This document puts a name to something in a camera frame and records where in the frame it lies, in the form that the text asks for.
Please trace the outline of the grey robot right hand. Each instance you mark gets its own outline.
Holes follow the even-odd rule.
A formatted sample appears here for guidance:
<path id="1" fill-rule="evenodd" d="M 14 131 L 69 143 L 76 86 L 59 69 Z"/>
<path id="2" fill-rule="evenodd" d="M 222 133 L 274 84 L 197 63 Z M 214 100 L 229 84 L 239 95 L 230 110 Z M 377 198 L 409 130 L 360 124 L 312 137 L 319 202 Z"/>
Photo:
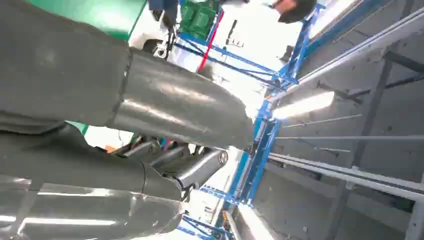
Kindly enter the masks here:
<path id="1" fill-rule="evenodd" d="M 130 240 L 181 222 L 181 185 L 90 146 L 73 122 L 244 150 L 253 123 L 218 84 L 25 0 L 0 3 L 0 237 Z"/>

